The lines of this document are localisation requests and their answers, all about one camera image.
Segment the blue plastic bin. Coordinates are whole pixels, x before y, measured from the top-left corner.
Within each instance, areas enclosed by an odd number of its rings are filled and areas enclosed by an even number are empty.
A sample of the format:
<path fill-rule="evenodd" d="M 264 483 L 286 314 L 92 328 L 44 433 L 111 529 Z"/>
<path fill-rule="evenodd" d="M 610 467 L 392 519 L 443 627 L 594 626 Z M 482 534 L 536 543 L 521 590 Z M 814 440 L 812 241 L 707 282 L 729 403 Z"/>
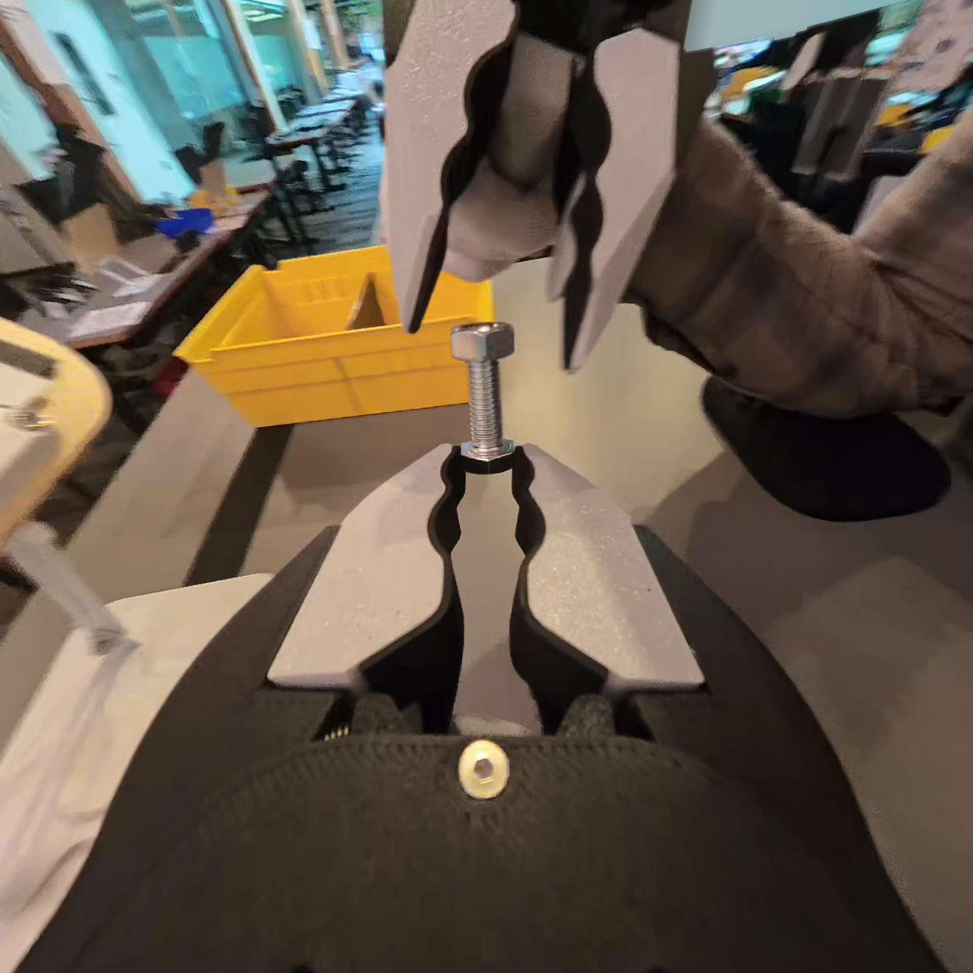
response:
<path fill-rule="evenodd" d="M 175 241 L 186 234 L 206 235 L 216 223 L 214 213 L 206 207 L 189 207 L 175 210 L 171 215 L 154 221 L 155 229 L 164 237 Z"/>

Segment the yellow plastic storage bin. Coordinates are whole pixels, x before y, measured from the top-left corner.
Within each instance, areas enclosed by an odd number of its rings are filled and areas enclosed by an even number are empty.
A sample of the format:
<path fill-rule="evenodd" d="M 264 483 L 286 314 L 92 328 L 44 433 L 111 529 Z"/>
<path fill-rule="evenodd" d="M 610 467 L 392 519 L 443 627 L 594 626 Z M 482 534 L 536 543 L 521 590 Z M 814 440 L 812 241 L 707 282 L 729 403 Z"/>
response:
<path fill-rule="evenodd" d="M 440 275 L 416 334 L 383 246 L 250 266 L 176 348 L 253 427 L 465 404 L 452 328 L 493 320 L 493 286 Z"/>

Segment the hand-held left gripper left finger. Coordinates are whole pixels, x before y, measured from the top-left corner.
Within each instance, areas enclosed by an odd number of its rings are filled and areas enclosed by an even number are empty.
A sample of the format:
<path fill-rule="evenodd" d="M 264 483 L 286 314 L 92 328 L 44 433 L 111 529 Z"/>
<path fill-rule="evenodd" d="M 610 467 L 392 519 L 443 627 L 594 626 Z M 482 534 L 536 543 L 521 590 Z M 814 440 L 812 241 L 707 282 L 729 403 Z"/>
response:
<path fill-rule="evenodd" d="M 426 733 L 453 722 L 464 620 L 452 553 L 465 491 L 441 444 L 345 517 L 267 676 L 276 687 L 383 694 Z"/>

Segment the steel bolt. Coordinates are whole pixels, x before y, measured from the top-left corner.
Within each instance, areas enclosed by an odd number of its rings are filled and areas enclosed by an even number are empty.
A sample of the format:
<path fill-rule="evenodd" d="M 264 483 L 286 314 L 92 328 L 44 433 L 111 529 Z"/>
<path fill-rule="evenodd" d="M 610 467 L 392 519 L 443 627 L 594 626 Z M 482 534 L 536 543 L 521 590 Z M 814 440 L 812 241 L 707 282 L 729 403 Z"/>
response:
<path fill-rule="evenodd" d="M 467 371 L 470 441 L 498 444 L 505 440 L 499 364 L 515 351 L 514 329 L 505 322 L 462 325 L 452 329 L 450 341 Z"/>

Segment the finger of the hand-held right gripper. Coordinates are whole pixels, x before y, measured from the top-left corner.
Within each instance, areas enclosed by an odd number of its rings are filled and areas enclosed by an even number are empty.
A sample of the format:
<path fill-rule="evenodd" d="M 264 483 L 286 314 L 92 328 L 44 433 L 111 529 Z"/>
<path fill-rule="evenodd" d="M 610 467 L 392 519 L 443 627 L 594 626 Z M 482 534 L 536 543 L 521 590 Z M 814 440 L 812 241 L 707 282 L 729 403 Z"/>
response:
<path fill-rule="evenodd" d="M 383 218 L 407 334 L 420 329 L 450 212 L 493 137 L 517 27 L 515 2 L 413 2 L 385 73 Z"/>
<path fill-rule="evenodd" d="M 578 371 L 609 323 L 675 176 L 681 49 L 646 29 L 601 42 L 574 82 L 566 134 L 578 173 L 548 277 L 563 301 L 563 361 Z"/>

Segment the person's right forearm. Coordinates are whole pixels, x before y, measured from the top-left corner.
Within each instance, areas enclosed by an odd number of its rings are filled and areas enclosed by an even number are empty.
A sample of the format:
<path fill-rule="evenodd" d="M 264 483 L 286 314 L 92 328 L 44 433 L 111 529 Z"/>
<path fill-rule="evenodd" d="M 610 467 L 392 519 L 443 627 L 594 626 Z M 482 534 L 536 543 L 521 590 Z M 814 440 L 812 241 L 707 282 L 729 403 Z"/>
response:
<path fill-rule="evenodd" d="M 972 390 L 972 118 L 845 235 L 699 121 L 627 287 L 647 337 L 811 416 L 933 410 Z"/>

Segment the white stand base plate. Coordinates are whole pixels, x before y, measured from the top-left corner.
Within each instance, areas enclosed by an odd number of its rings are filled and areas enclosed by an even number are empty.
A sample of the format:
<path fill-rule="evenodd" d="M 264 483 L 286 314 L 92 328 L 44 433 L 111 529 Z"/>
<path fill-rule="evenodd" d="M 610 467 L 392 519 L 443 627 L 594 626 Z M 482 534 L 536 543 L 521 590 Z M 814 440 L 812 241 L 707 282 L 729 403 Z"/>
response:
<path fill-rule="evenodd" d="M 109 604 L 133 645 L 64 641 L 1 765 L 1 970 L 15 971 L 91 853 L 165 699 L 205 645 L 273 577 L 259 573 Z"/>

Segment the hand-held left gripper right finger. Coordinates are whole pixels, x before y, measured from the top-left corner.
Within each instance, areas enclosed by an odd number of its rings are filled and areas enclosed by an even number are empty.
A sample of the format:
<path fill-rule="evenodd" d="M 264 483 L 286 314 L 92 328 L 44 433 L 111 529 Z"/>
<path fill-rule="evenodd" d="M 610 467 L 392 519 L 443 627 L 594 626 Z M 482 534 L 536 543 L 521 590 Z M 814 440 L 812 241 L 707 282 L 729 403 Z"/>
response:
<path fill-rule="evenodd" d="M 542 730 L 572 704 L 696 692 L 705 679 L 626 512 L 540 447 L 516 448 L 522 552 L 510 615 L 514 670 Z"/>

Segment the wooden document stand board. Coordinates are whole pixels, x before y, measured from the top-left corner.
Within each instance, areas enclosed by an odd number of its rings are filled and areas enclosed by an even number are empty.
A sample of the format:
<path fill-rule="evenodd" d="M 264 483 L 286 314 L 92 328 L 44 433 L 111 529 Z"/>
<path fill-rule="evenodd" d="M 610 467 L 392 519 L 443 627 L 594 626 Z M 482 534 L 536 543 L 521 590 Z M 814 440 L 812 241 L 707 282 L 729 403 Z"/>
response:
<path fill-rule="evenodd" d="M 78 352 L 14 322 L 1 321 L 2 363 L 53 383 L 50 414 L 59 435 L 58 452 L 18 496 L 15 514 L 4 525 L 1 542 L 27 521 L 72 471 L 110 418 L 112 399 L 100 371 Z"/>

